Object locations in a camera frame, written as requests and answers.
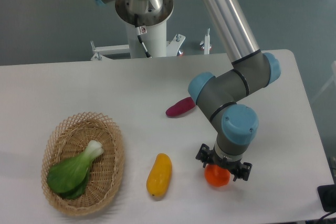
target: yellow vegetable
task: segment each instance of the yellow vegetable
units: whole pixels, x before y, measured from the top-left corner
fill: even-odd
[[[168,190],[171,177],[172,162],[170,158],[164,153],[158,154],[147,179],[147,191],[153,197],[163,197]]]

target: wicker basket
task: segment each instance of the wicker basket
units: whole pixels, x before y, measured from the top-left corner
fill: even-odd
[[[47,185],[49,169],[84,151],[90,140],[100,142],[104,153],[92,163],[85,193],[74,200],[62,199]],[[92,112],[71,116],[56,127],[48,141],[41,171],[44,195],[52,206],[69,216],[96,212],[109,204],[117,193],[123,164],[122,136],[116,123]]]

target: cable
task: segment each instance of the cable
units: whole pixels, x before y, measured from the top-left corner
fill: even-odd
[[[138,18],[139,18],[139,16],[137,14],[134,14],[134,25],[135,25],[136,28],[139,27]],[[138,40],[139,40],[140,44],[142,45],[143,50],[145,51],[146,57],[147,58],[152,58],[152,56],[150,55],[150,53],[147,50],[147,47],[145,46],[145,43],[141,39],[141,35],[138,35]]]
[[[323,216],[316,222],[316,224],[321,224],[321,223],[322,223],[322,220],[323,220],[325,217],[328,217],[329,215],[332,215],[332,214],[334,214],[334,213],[336,213],[336,211],[329,212],[329,213],[327,213],[326,215],[323,215]]]

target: white bracket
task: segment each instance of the white bracket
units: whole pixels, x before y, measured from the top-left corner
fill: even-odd
[[[185,40],[185,36],[181,34],[176,34],[172,41],[167,41],[167,56],[178,56],[180,55],[180,47]],[[108,46],[108,47],[95,47],[93,41],[91,41],[92,52],[94,53],[91,60],[105,60],[109,59],[104,55],[117,55],[117,54],[127,54],[130,52],[129,45],[118,45],[118,46]]]

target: orange tomato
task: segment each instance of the orange tomato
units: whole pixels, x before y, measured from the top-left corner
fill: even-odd
[[[215,187],[225,186],[230,181],[230,172],[227,169],[220,168],[218,165],[208,164],[204,170],[206,181]]]

